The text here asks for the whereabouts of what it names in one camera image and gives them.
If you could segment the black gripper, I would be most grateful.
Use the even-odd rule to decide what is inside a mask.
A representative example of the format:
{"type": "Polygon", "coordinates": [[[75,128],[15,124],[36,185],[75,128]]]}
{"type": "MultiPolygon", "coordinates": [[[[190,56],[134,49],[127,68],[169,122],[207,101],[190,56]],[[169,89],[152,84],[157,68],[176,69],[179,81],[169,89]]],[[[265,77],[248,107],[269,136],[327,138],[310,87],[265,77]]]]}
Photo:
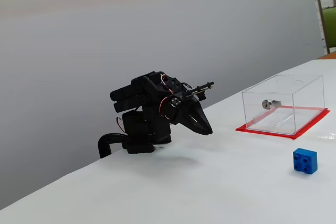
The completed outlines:
{"type": "Polygon", "coordinates": [[[199,100],[194,96],[184,97],[184,93],[191,89],[189,84],[173,77],[160,76],[157,87],[159,89],[157,102],[167,98],[165,118],[170,123],[181,124],[201,135],[210,135],[213,132],[199,100]]]}

